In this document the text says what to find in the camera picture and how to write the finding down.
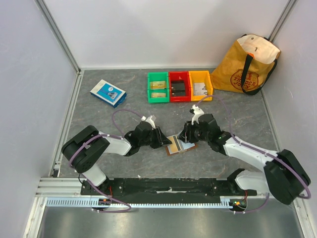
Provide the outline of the yellow plastic bin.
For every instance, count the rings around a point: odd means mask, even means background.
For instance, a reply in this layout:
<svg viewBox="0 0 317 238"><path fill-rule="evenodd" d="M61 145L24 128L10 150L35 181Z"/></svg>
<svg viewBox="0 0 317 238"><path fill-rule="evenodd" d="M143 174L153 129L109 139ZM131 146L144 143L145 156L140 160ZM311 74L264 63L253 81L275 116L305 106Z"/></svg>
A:
<svg viewBox="0 0 317 238"><path fill-rule="evenodd" d="M203 97L213 94L210 72L208 70L188 71L191 85L191 101L200 101Z"/></svg>

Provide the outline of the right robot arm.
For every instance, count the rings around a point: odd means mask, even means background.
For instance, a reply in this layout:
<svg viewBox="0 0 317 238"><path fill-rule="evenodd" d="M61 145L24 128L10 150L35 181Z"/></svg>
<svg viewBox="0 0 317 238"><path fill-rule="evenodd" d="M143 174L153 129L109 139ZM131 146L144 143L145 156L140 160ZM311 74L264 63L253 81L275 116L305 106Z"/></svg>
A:
<svg viewBox="0 0 317 238"><path fill-rule="evenodd" d="M311 183L308 174L291 151L265 150L247 143L232 133L221 130L211 114L186 121L178 139L184 143L204 141L213 151L240 159L260 170L259 173L242 170L229 180L226 187L232 195L248 189L263 191L289 205Z"/></svg>

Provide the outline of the aluminium frame rail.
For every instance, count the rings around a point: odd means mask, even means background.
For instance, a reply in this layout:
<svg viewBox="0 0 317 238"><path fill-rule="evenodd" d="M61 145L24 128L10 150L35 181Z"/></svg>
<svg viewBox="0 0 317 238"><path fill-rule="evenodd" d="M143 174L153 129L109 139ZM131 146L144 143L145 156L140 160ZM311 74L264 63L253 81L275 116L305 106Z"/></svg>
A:
<svg viewBox="0 0 317 238"><path fill-rule="evenodd" d="M41 178L37 197L80 197L82 184L77 178Z"/></svg>

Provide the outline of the gold card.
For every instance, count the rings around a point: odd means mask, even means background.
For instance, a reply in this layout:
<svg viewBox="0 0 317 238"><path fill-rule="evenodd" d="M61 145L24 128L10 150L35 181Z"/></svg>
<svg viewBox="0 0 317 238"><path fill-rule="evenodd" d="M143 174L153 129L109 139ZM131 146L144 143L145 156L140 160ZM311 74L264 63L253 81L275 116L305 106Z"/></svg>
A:
<svg viewBox="0 0 317 238"><path fill-rule="evenodd" d="M165 88L166 88L165 81L152 81L152 82L150 82L150 89L151 90L159 90L159 89L165 89Z"/></svg>
<svg viewBox="0 0 317 238"><path fill-rule="evenodd" d="M153 92L151 94L151 98L165 98L165 97L166 97L165 93Z"/></svg>

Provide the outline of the gold card upper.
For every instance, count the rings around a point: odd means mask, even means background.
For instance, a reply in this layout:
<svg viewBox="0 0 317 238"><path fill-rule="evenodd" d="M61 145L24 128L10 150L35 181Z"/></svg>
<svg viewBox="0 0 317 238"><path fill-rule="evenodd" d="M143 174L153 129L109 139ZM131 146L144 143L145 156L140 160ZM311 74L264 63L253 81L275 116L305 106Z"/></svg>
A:
<svg viewBox="0 0 317 238"><path fill-rule="evenodd" d="M152 82L150 82L150 89L151 90L159 90L159 89L165 89L165 88L166 88L165 81L152 81Z"/></svg>

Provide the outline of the silver card in yellow bin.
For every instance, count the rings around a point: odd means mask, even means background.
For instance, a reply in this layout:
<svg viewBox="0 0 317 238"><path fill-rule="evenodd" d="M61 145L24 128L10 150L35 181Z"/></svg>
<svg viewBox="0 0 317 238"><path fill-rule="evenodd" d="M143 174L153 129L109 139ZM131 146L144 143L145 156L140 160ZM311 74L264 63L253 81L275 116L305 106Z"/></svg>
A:
<svg viewBox="0 0 317 238"><path fill-rule="evenodd" d="M194 96L208 95L208 90L204 82L194 82L193 89L194 89Z"/></svg>

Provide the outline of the green plastic bin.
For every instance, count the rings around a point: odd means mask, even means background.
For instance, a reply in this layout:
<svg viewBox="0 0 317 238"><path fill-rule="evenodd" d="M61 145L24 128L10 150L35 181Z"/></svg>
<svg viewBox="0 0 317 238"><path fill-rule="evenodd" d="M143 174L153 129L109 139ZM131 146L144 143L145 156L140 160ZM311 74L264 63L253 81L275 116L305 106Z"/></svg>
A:
<svg viewBox="0 0 317 238"><path fill-rule="evenodd" d="M148 102L168 103L170 101L168 72L149 72L147 79Z"/></svg>

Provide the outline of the gold card lower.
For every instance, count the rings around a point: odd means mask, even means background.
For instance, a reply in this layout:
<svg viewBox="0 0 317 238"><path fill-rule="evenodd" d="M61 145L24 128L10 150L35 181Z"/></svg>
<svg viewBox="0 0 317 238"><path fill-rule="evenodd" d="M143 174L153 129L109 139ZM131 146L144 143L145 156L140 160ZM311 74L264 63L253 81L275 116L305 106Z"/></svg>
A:
<svg viewBox="0 0 317 238"><path fill-rule="evenodd" d="M165 97L166 97L165 93L153 92L151 94L151 98L165 98Z"/></svg>

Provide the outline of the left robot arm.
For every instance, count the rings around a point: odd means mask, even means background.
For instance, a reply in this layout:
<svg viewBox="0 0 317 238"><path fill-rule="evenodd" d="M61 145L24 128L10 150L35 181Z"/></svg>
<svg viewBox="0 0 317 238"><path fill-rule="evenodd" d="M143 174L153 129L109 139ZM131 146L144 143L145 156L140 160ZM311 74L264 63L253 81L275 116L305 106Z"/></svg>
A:
<svg viewBox="0 0 317 238"><path fill-rule="evenodd" d="M172 142L159 126L153 122L142 121L123 137L102 133L89 125L67 141L61 152L69 161L70 167L92 183L93 191L102 195L109 189L107 176L97 165L102 154L129 157L136 154L142 146L157 149L170 144Z"/></svg>

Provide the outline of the brown leather card holder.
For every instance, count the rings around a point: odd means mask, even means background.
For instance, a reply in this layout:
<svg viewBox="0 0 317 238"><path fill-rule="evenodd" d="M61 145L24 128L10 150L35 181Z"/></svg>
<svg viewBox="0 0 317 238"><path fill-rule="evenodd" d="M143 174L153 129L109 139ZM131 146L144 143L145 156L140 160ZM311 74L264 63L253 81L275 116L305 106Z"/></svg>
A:
<svg viewBox="0 0 317 238"><path fill-rule="evenodd" d="M197 147L196 143L184 143L179 140L177 136L178 135L176 134L168 137L168 139L172 142L165 148L168 156L183 153Z"/></svg>

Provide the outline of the yellow Trader Joe's tote bag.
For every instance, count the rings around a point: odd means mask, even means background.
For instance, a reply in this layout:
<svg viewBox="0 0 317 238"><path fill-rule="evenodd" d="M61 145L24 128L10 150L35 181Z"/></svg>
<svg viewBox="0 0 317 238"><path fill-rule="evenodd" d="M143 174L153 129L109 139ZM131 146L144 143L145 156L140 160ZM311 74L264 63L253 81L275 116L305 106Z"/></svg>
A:
<svg viewBox="0 0 317 238"><path fill-rule="evenodd" d="M275 70L280 53L281 50L264 37L243 35L211 73L213 88L252 96L257 94Z"/></svg>

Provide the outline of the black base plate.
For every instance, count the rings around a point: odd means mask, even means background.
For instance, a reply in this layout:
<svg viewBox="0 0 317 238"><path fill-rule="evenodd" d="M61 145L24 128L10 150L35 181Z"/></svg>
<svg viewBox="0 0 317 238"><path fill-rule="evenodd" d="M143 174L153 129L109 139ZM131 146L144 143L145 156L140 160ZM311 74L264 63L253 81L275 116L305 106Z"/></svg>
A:
<svg viewBox="0 0 317 238"><path fill-rule="evenodd" d="M108 178L98 189L126 203L216 203L221 196L256 196L231 179Z"/></svg>

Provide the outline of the red plastic bin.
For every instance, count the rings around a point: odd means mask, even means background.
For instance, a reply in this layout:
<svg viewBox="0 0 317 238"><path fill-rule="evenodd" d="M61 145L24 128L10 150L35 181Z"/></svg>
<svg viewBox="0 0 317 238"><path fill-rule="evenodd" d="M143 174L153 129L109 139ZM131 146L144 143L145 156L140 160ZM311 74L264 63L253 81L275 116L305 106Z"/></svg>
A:
<svg viewBox="0 0 317 238"><path fill-rule="evenodd" d="M170 102L190 102L191 84L188 71L170 71L169 94Z"/></svg>

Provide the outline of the blue and white box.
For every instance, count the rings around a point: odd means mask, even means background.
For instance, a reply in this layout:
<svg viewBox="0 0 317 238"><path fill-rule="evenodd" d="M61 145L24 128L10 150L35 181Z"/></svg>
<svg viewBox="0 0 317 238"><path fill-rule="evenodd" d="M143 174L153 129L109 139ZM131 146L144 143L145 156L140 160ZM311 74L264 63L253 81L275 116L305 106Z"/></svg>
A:
<svg viewBox="0 0 317 238"><path fill-rule="evenodd" d="M127 96L127 93L124 90L103 79L93 87L90 93L103 102L111 105L113 108L122 104Z"/></svg>

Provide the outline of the black cards in red bin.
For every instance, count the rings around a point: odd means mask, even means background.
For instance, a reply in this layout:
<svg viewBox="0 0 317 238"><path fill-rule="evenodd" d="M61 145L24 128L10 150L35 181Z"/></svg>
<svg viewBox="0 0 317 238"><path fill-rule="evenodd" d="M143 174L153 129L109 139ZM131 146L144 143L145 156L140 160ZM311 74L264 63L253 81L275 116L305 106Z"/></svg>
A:
<svg viewBox="0 0 317 238"><path fill-rule="evenodd" d="M174 80L171 82L171 94L173 97L186 96L186 87L183 80Z"/></svg>

